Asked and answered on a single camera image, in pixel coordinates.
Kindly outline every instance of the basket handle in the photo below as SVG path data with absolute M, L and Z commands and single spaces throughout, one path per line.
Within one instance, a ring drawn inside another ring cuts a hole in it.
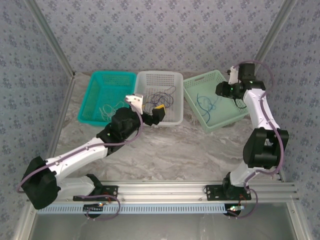
M 194 81 L 194 82 L 197 82 L 197 81 L 200 81 L 200 80 L 202 80 L 202 79 L 205 79 L 205 77 L 202 76 L 202 77 L 199 77 L 199 78 L 194 79 L 193 81 Z

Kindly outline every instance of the blue cable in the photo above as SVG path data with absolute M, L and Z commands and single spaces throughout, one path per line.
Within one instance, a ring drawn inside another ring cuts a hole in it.
M 207 101 L 208 109 L 204 109 L 204 108 L 201 106 L 201 104 L 200 104 L 200 102 L 199 102 L 199 99 L 201 99 L 201 98 L 203 98 L 203 103 L 205 103 L 205 101 Z M 219 99 L 219 97 L 217 97 L 217 99 L 214 101 L 214 103 L 211 103 L 211 100 L 210 100 L 207 96 L 199 96 L 199 93 L 196 95 L 196 101 L 197 101 L 199 107 L 200 107 L 203 111 L 205 111 L 205 114 L 203 114 L 203 115 L 201 115 L 201 116 L 204 117 L 206 114 L 209 115 L 208 120 L 205 122 L 206 124 L 210 121 L 210 118 L 211 118 L 211 116 L 210 116 L 210 111 L 217 109 L 217 107 L 216 107 L 215 104 L 217 103 L 218 99 Z

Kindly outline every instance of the plastic basket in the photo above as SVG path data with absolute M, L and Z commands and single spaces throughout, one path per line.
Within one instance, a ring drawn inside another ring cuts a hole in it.
M 164 119 L 158 126 L 171 127 L 184 119 L 184 77 L 181 73 L 172 71 L 141 71 L 137 75 L 134 92 L 143 94 L 144 104 L 150 96 L 163 93 L 173 86 L 173 104 L 165 109 Z M 152 108 L 143 110 L 151 114 Z
M 125 96 L 134 93 L 136 74 L 123 71 L 96 71 L 92 74 L 78 114 L 78 121 L 105 126 L 118 108 L 129 107 Z
M 216 86 L 223 81 L 225 78 L 221 72 L 214 70 L 183 82 L 184 97 L 206 133 L 234 123 L 248 114 L 247 108 L 240 109 L 246 106 L 242 100 L 236 100 L 238 108 L 233 99 L 216 95 Z

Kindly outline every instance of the light green basket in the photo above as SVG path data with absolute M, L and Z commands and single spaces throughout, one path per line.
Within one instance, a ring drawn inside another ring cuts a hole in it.
M 218 70 L 183 81 L 184 97 L 206 133 L 232 124 L 248 114 L 247 108 L 240 109 L 246 106 L 242 100 L 236 100 L 238 108 L 233 99 L 216 95 L 216 86 L 223 81 L 226 79 Z

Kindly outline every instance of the metal frame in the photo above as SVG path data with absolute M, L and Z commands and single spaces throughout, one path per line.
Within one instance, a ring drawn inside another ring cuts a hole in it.
M 65 96 L 61 113 L 49 146 L 47 158 L 53 157 L 58 144 L 62 123 L 65 119 L 72 91 L 75 85 L 71 80 Z M 287 203 L 291 221 L 298 240 L 312 240 L 299 196 L 294 183 L 282 180 L 252 180 L 250 187 L 257 191 L 260 203 Z M 118 199 L 124 204 L 209 204 L 204 187 L 206 185 L 221 184 L 221 181 L 103 181 L 104 185 L 118 185 Z M 56 201 L 54 204 L 75 206 L 81 202 Z M 213 204 L 232 203 L 232 201 L 214 201 Z M 30 237 L 36 210 L 27 203 L 21 213 L 16 227 L 14 240 L 27 240 Z
M 64 71 L 71 77 L 73 75 L 73 70 L 71 65 L 68 62 L 64 52 L 62 51 L 54 33 L 52 32 L 49 24 L 43 13 L 41 12 L 38 4 L 35 0 L 24 0 L 25 4 L 29 8 L 31 14 L 33 15 L 34 20 L 40 27 L 43 35 L 45 36 L 48 44 L 51 46 L 53 52 L 55 53 L 56 57 L 58 58 L 59 62 L 61 63 Z
M 271 27 L 269 28 L 261 46 L 256 53 L 254 59 L 260 62 L 265 60 L 266 55 L 268 54 L 270 48 L 274 44 L 279 32 L 281 31 L 283 25 L 286 23 L 288 16 L 290 15 L 292 9 L 296 5 L 297 0 L 284 0 L 275 19 L 272 22 Z M 260 65 L 258 64 L 255 67 L 255 74 L 258 72 Z
M 281 181 L 283 183 L 286 183 L 286 176 L 284 171 L 281 169 L 280 172 L 280 177 L 281 177 Z M 287 202 L 287 207 L 289 210 L 289 214 L 291 217 L 291 221 L 292 221 L 292 225 L 295 231 L 295 234 L 298 238 L 298 240 L 300 239 L 308 239 L 308 240 L 312 240 L 314 239 L 312 237 L 310 228 L 308 226 L 308 222 L 307 222 L 307 218 L 305 216 L 303 207 L 300 203 L 300 201 L 289 201 Z

